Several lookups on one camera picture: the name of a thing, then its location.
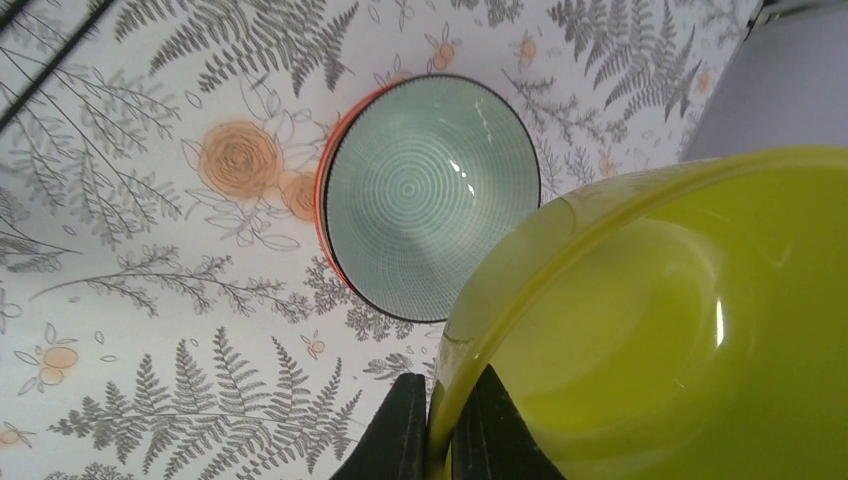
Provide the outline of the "lime green bowl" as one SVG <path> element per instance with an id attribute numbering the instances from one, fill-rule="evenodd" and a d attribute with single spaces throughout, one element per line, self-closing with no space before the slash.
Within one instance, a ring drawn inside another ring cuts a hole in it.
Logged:
<path id="1" fill-rule="evenodd" d="M 568 479 L 847 475 L 847 151 L 800 146 L 583 186 L 462 288 L 427 468 L 493 369 Z"/>

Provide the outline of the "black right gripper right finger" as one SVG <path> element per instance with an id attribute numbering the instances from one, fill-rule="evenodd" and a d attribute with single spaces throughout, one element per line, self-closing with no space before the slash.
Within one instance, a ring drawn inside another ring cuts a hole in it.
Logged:
<path id="1" fill-rule="evenodd" d="M 534 440 L 490 365 L 480 375 L 453 429 L 451 477 L 565 479 Z"/>

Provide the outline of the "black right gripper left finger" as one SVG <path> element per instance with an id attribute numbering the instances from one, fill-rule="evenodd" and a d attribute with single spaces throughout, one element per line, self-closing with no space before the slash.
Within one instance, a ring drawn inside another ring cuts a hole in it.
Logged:
<path id="1" fill-rule="evenodd" d="M 425 377 L 399 375 L 347 460 L 332 480 L 411 480 L 424 473 Z"/>

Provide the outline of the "orange patterned white bowl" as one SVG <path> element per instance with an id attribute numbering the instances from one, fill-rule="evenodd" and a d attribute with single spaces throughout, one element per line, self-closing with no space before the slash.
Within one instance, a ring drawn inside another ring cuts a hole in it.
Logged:
<path id="1" fill-rule="evenodd" d="M 352 122 L 366 107 L 368 107 L 371 103 L 373 103 L 376 99 L 378 99 L 381 95 L 383 95 L 390 89 L 390 86 L 386 86 L 378 88 L 377 90 L 369 93 L 367 96 L 363 97 L 358 103 L 356 103 L 346 114 L 341 116 L 336 122 L 336 124 L 330 128 L 329 135 L 321 153 L 320 161 L 315 176 L 315 187 L 313 191 L 313 213 L 316 235 L 319 240 L 321 249 L 329 262 L 329 266 L 339 277 L 341 282 L 349 288 L 351 288 L 351 283 L 346 278 L 346 276 L 342 272 L 342 269 L 335 260 L 335 257 L 333 256 L 333 250 L 330 245 L 329 227 L 326 220 L 326 194 L 330 178 L 330 170 L 332 167 L 332 163 L 335 159 L 336 152 L 338 151 L 340 142 L 348 131 L 348 129 L 350 128 Z"/>

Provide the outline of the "teal striped bowl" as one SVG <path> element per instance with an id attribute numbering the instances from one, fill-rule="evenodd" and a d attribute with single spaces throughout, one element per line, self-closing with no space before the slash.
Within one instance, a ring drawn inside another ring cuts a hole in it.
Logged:
<path id="1" fill-rule="evenodd" d="M 390 87 L 336 152 L 330 245 L 367 306 L 441 322 L 492 247 L 540 206 L 539 161 L 517 112 L 477 80 L 429 74 Z"/>

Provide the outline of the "black wire dish rack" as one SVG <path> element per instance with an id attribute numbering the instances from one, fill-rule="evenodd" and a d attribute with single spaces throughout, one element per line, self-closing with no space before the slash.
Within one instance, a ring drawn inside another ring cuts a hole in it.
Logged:
<path id="1" fill-rule="evenodd" d="M 31 63 L 39 69 L 35 72 L 22 70 L 22 75 L 27 80 L 25 87 L 15 93 L 1 114 L 1 132 L 16 119 L 20 112 L 28 105 L 31 99 L 43 88 L 48 79 L 55 73 L 58 67 L 83 43 L 93 35 L 94 30 L 116 4 L 116 1 L 94 1 L 87 15 L 79 22 L 76 29 L 69 36 L 63 38 L 63 42 L 52 55 L 45 58 L 36 58 Z"/>

